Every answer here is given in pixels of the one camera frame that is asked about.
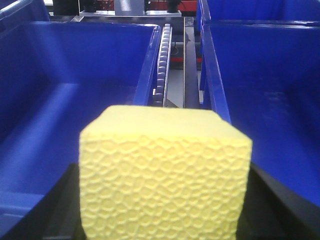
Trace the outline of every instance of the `storage bin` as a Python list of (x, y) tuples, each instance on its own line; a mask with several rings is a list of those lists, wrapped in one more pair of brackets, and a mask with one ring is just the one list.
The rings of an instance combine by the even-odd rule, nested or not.
[(0, 0), (0, 33), (30, 21), (49, 21), (43, 0)]
[(320, 206), (320, 28), (204, 25), (205, 105), (253, 140), (252, 161)]
[(211, 20), (320, 21), (318, 0), (198, 0), (198, 27)]
[(152, 100), (160, 38), (151, 24), (29, 22), (0, 33), (0, 237), (78, 161), (89, 122)]

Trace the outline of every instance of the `bin rim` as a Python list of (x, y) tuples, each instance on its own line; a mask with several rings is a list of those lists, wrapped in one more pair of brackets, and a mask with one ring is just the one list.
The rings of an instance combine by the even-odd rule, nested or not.
[(204, 56), (212, 56), (212, 53), (214, 55), (212, 57), (204, 58), (206, 81), (208, 84), (211, 106), (214, 106), (216, 113), (219, 114), (223, 120), (231, 123), (216, 49), (211, 36), (210, 25), (205, 24), (201, 27), (201, 36)]

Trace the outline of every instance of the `black surface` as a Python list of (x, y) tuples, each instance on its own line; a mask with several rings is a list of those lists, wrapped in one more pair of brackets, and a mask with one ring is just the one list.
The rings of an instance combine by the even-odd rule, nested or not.
[(80, 218), (79, 167), (71, 165), (68, 182), (51, 215), (42, 240), (84, 240)]
[(199, 109), (199, 87), (193, 17), (184, 18), (183, 107)]
[[(56, 186), (1, 240), (84, 240), (79, 168), (71, 164)], [(319, 240), (320, 208), (251, 164), (237, 240)]]
[(79, 15), (78, 0), (53, 0), (53, 14), (57, 16)]

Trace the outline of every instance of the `black component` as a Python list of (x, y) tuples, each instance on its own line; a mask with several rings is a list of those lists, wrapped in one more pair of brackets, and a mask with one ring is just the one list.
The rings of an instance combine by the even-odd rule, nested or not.
[(151, 4), (151, 0), (144, 0), (144, 11), (148, 11)]
[(251, 164), (237, 240), (320, 240), (319, 223), (319, 207)]
[(96, 0), (82, 0), (83, 10), (87, 13), (95, 13), (96, 8)]
[(168, 6), (168, 13), (177, 13), (178, 5), (181, 3), (181, 0), (166, 0)]
[(79, 15), (78, 0), (53, 0), (53, 14), (55, 16)]
[(86, 235), (81, 226), (79, 167), (70, 165), (68, 182), (61, 191), (60, 197), (44, 231), (42, 240), (85, 240)]

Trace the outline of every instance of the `textured sponge surface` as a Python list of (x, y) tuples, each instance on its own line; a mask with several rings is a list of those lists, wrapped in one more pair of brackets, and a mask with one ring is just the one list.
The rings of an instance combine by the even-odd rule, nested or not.
[(80, 136), (89, 240), (234, 240), (252, 142), (207, 110), (112, 106)]

